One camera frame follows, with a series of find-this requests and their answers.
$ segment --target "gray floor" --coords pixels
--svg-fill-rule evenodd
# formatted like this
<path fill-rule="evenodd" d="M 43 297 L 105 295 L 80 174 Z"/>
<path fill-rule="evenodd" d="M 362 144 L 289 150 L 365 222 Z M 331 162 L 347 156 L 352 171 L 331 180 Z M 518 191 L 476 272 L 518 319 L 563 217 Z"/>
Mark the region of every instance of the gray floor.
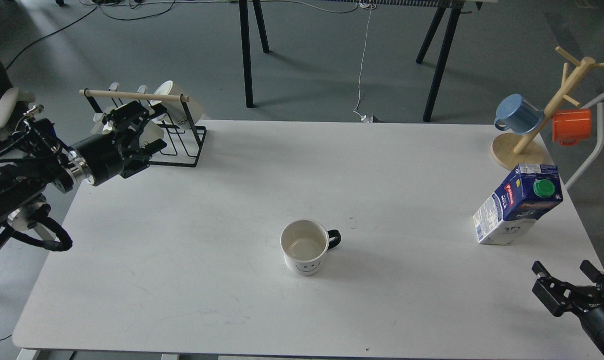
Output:
<path fill-rule="evenodd" d="M 67 2 L 68 6 L 58 7 L 53 0 L 0 0 L 0 59 L 9 63 L 34 39 L 92 9 Z M 331 10 L 354 7 L 308 2 Z M 557 45 L 579 59 L 591 56 L 604 62 L 604 0 L 501 1 L 486 4 L 482 11 L 471 5 L 466 10 L 473 12 L 460 18 L 434 123 L 490 124 L 500 101 L 516 92 L 543 107 L 560 84 L 564 59 L 553 50 Z M 168 6 L 104 7 L 104 11 L 133 18 Z M 37 95 L 44 116 L 57 124 L 58 135 L 68 144 L 86 137 L 92 124 L 91 108 L 78 90 L 106 89 L 112 82 L 119 82 L 122 91 L 135 91 L 142 84 L 154 89 L 164 80 L 176 80 L 206 106 L 212 119 L 358 122 L 352 109 L 358 98 L 369 12 L 327 13 L 290 2 L 266 2 L 263 11 L 273 52 L 261 53 L 251 16 L 258 105 L 254 109 L 247 109 L 244 102 L 236 3 L 179 3 L 161 16 L 128 22 L 96 10 L 25 51 L 8 74 L 14 85 Z M 433 13 L 430 8 L 402 6 L 379 6 L 370 13 L 362 114 L 375 114 L 389 123 L 420 123 L 443 31 L 423 65 L 415 64 L 414 58 Z M 604 68 L 592 71 L 574 98 L 585 103 L 603 90 Z M 542 135 L 565 181 L 595 145 L 592 137 L 566 148 L 551 142 L 550 129 Z M 570 194 L 604 264 L 604 151 Z M 73 195 L 54 189 L 46 195 L 53 204 L 52 215 L 61 221 Z M 0 338 L 11 333 L 45 257 L 45 251 L 16 242 L 0 252 Z M 0 360 L 14 359 L 18 352 L 10 340 L 0 342 Z M 61 360 L 69 354 L 43 352 L 39 358 Z M 80 352 L 76 356 L 88 358 L 159 359 L 159 355 Z"/>

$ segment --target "black table leg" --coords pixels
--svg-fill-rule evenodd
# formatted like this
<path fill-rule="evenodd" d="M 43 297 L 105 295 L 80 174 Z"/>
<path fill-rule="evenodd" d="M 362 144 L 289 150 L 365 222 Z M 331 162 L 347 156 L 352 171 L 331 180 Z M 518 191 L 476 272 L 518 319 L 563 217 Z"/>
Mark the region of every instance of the black table leg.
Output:
<path fill-rule="evenodd" d="M 254 108 L 248 0 L 240 0 L 240 29 L 242 30 L 242 59 L 244 60 L 244 91 L 246 93 L 246 107 Z"/>
<path fill-rule="evenodd" d="M 446 68 L 446 60 L 448 60 L 448 52 L 451 50 L 451 44 L 453 43 L 453 37 L 455 36 L 455 28 L 457 28 L 457 20 L 459 20 L 462 9 L 451 9 L 451 16 L 448 18 L 448 25 L 444 34 L 444 41 L 442 43 L 442 49 L 439 52 L 439 59 L 437 59 L 437 66 L 435 68 L 435 75 L 433 76 L 433 82 L 430 85 L 430 92 L 428 93 L 428 100 L 426 103 L 426 109 L 424 109 L 423 121 L 428 123 L 430 116 L 433 113 L 435 107 L 435 100 L 437 98 L 437 92 L 439 91 L 439 85 L 442 82 L 442 75 L 444 74 L 444 68 Z"/>
<path fill-rule="evenodd" d="M 420 48 L 420 53 L 418 54 L 418 58 L 415 60 L 417 64 L 421 64 L 424 61 L 424 57 L 426 52 L 428 51 L 428 47 L 430 46 L 431 41 L 433 41 L 433 37 L 435 36 L 435 32 L 439 27 L 439 22 L 441 22 L 442 17 L 444 16 L 444 12 L 446 11 L 445 7 L 438 7 L 433 16 L 433 21 L 430 23 L 430 27 L 428 28 L 428 32 L 426 33 L 426 37 L 424 38 L 424 42 L 422 43 L 422 47 Z"/>
<path fill-rule="evenodd" d="M 260 0 L 253 0 L 253 8 L 255 9 L 255 18 L 258 21 L 258 30 L 260 31 L 262 50 L 265 54 L 268 54 L 270 49 L 268 48 L 268 39 L 266 39 L 266 28 L 264 27 L 264 16 L 261 13 Z"/>

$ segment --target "wooden mug tree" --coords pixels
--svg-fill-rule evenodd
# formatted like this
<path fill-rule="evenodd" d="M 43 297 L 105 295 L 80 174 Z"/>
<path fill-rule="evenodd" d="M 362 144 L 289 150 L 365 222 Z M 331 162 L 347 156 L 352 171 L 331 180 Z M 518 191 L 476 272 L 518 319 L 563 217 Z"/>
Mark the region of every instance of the wooden mug tree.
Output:
<path fill-rule="evenodd" d="M 544 153 L 546 152 L 540 145 L 533 142 L 533 139 L 541 132 L 548 121 L 553 118 L 553 114 L 564 103 L 564 100 L 569 101 L 576 107 L 580 107 L 580 103 L 570 96 L 571 92 L 580 84 L 591 69 L 604 68 L 604 63 L 597 63 L 592 57 L 584 57 L 579 61 L 559 46 L 555 50 L 569 60 L 569 62 L 573 63 L 576 68 L 572 71 L 571 75 L 568 75 L 569 63 L 564 63 L 562 86 L 560 86 L 555 96 L 544 108 L 544 119 L 542 119 L 541 123 L 534 130 L 526 135 L 507 132 L 495 138 L 491 148 L 492 155 L 498 164 L 508 170 L 511 170 L 517 164 L 541 164 L 544 161 Z"/>

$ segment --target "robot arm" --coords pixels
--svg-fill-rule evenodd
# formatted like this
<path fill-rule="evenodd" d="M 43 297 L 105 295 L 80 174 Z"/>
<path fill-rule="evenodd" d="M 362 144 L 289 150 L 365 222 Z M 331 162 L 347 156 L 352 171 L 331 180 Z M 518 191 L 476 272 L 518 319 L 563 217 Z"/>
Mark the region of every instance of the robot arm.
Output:
<path fill-rule="evenodd" d="M 557 280 L 541 262 L 536 261 L 533 272 L 539 278 L 535 281 L 533 293 L 553 316 L 560 317 L 564 312 L 575 314 L 583 330 L 604 355 L 604 273 L 588 260 L 582 262 L 580 269 L 596 283 L 595 286 L 575 286 Z"/>
<path fill-rule="evenodd" d="M 53 184 L 62 193 L 71 191 L 76 183 L 87 181 L 98 186 L 120 175 L 128 178 L 146 169 L 152 155 L 166 146 L 161 139 L 140 145 L 139 137 L 149 123 L 149 110 L 132 101 L 113 110 L 104 119 L 112 130 L 94 134 L 67 146 L 47 119 L 35 120 L 28 111 L 12 133 L 11 145 L 0 151 L 0 249 L 10 237 L 51 251 L 66 251 L 72 241 L 66 231 L 48 217 L 50 206 L 42 192 Z M 23 158 L 3 159 L 10 150 L 26 153 Z M 59 241 L 48 234 L 51 230 Z M 34 229 L 42 239 L 21 231 Z"/>

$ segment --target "orange mug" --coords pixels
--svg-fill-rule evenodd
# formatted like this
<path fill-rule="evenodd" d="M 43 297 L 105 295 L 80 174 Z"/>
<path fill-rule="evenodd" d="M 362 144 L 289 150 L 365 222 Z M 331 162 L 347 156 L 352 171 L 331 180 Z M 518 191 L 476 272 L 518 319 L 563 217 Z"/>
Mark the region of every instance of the orange mug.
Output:
<path fill-rule="evenodd" d="M 590 109 L 559 110 L 553 114 L 553 141 L 560 145 L 577 145 L 590 137 L 590 130 Z"/>

